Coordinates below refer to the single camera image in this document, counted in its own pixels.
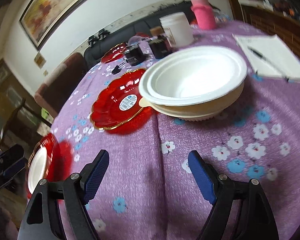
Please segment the black leather sofa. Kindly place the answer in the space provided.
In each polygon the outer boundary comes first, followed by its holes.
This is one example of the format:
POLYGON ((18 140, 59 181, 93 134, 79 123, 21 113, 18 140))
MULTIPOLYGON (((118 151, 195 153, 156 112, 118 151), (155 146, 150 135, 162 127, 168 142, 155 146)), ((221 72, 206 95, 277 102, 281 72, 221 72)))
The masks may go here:
POLYGON ((84 51, 84 59, 87 67, 91 68, 101 61, 104 54, 122 42, 128 42, 128 40, 136 34, 150 35, 150 29, 161 25, 160 18, 176 13, 183 12, 189 22, 194 20, 194 13, 191 10, 190 1, 182 1, 177 4, 162 5, 155 12, 151 12, 147 16, 136 20, 128 25, 120 27, 115 32, 110 32, 104 40, 97 41, 92 47, 89 47, 84 51))

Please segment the top white stacked bowl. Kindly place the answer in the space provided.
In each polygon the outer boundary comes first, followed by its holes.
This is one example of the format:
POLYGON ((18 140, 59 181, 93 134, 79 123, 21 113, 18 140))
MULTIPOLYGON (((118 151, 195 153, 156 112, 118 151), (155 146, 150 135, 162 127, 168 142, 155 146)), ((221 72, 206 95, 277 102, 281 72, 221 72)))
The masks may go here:
POLYGON ((197 105, 229 94, 246 76, 247 64, 236 51, 198 46, 172 53, 149 67, 139 81, 139 93, 156 105, 197 105))

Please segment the red plate with label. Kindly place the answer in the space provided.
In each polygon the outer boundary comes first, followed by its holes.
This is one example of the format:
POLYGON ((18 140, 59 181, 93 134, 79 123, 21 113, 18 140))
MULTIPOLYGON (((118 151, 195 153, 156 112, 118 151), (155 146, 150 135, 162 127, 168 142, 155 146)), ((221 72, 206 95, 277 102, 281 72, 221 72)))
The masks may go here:
POLYGON ((90 115, 96 129, 111 134, 129 134, 146 124, 155 111, 139 105, 139 81, 145 71, 140 68, 126 72, 100 92, 90 115))

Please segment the black jar with cork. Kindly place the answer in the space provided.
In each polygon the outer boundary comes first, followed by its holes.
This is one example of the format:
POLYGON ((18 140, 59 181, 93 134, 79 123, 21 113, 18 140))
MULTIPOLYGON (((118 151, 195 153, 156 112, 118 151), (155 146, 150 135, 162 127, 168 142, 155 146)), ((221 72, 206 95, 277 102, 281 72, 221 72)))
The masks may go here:
POLYGON ((172 53, 172 48, 162 27, 157 26, 150 29, 150 33, 152 38, 148 41, 148 44, 154 57, 159 60, 170 55, 172 53))

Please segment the far small red plate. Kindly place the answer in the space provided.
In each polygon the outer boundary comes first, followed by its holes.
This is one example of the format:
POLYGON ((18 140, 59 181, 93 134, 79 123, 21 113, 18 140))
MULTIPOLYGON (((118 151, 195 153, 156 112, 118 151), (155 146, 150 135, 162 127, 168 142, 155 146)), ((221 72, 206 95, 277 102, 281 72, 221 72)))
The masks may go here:
POLYGON ((101 58, 101 63, 106 64, 123 58, 123 52, 126 49, 126 47, 126 42, 117 44, 104 54, 104 56, 101 58))

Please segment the framed horse painting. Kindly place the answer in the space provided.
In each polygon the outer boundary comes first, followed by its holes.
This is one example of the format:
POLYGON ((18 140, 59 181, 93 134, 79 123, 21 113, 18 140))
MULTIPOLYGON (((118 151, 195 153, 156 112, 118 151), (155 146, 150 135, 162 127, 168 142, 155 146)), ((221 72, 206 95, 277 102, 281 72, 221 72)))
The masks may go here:
POLYGON ((37 50, 76 7, 86 0, 30 0, 19 22, 37 50))

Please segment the black binocular object on sofa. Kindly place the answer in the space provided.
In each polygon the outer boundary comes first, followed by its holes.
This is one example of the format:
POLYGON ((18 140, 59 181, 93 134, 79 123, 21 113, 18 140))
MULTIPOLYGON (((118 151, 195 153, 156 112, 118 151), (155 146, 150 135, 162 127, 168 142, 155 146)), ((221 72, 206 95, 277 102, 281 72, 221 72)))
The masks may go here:
POLYGON ((96 35, 91 35, 88 38, 88 46, 92 47, 97 41, 104 40, 108 35, 110 35, 110 32, 106 29, 101 29, 98 31, 96 35))

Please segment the white plastic jar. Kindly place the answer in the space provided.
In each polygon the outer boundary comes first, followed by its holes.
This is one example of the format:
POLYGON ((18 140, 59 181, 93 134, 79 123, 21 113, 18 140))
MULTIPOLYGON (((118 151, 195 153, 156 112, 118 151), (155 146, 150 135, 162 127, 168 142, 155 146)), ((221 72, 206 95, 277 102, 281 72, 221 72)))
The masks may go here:
POLYGON ((173 48, 185 47, 194 41, 192 29, 183 12, 161 17, 160 23, 173 48))

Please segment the black pen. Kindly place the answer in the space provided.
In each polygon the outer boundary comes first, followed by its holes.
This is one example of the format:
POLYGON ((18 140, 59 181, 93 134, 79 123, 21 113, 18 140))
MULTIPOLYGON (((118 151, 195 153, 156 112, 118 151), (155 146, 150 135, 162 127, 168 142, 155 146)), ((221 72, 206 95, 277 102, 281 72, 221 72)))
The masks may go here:
POLYGON ((267 63, 269 66, 271 66, 274 70, 276 70, 277 72, 279 72, 284 79, 288 82, 289 78, 287 77, 287 75, 278 67, 276 66, 274 63, 272 63, 268 58, 266 58, 263 54, 261 54, 259 51, 257 51, 254 48, 248 47, 249 51, 254 54, 256 57, 258 57, 260 60, 264 61, 265 63, 267 63))

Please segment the white paper notebook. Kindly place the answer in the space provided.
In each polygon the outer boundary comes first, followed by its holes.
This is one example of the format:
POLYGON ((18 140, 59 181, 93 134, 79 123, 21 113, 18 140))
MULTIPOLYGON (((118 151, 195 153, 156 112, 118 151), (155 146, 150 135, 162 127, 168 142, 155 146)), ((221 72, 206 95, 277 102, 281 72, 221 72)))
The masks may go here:
POLYGON ((252 54, 248 47, 256 49, 278 66, 287 75, 289 81, 300 81, 300 59, 294 55, 278 36, 234 35, 233 38, 243 50, 243 53, 257 76, 284 79, 279 72, 252 54))

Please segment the small black clip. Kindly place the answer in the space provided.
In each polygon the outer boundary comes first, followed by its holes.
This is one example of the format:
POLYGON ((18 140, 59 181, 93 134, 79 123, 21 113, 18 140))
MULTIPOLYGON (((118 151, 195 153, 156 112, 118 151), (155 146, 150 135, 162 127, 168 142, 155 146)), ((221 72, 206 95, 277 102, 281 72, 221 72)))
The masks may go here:
POLYGON ((119 66, 119 65, 116 65, 116 67, 112 70, 112 74, 113 75, 116 75, 116 74, 119 74, 120 72, 121 72, 121 70, 122 70, 122 67, 121 66, 119 66))

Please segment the brown wooden side counter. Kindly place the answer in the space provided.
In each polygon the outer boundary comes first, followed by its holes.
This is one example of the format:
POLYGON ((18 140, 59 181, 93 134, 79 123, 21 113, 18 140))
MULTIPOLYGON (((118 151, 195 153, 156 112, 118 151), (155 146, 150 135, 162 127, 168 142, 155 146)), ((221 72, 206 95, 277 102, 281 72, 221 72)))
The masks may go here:
POLYGON ((238 0, 244 21, 269 35, 277 35, 300 59, 300 23, 258 0, 238 0))

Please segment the beige bottom stacked bowl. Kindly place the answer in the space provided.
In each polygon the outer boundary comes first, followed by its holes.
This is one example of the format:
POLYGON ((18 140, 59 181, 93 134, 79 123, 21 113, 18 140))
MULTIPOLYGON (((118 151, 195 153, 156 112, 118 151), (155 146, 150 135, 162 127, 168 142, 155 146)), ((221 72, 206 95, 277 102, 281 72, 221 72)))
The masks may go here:
POLYGON ((179 118, 185 121, 202 121, 211 119, 217 116, 223 110, 231 106, 242 94, 244 88, 244 83, 238 86, 232 92, 226 94, 225 96, 192 106, 163 106, 156 105, 154 103, 148 102, 145 98, 141 98, 139 101, 140 107, 151 107, 157 112, 179 118))

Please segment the red plate left edge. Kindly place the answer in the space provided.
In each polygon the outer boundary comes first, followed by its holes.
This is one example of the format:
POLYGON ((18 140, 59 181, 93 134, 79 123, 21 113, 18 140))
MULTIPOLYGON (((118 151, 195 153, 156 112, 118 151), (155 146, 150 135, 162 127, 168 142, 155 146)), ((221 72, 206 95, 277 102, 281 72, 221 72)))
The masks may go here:
MULTIPOLYGON (((65 180, 70 175, 72 166, 72 146, 70 142, 64 139, 58 141, 52 133, 48 133, 34 147, 27 165, 29 169, 32 159, 40 147, 46 147, 47 149, 46 170, 43 179, 49 182, 65 180)), ((32 194, 30 194, 27 187, 27 197, 30 198, 31 196, 32 194)))

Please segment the white foam bowl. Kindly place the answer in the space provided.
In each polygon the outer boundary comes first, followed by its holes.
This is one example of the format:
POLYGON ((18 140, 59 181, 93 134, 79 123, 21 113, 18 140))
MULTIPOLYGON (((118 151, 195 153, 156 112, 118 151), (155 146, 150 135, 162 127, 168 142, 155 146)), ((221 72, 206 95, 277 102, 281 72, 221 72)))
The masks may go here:
POLYGON ((28 179, 27 187, 30 194, 33 194, 38 182, 44 178, 47 162, 47 149, 46 147, 40 147, 32 159, 28 179))

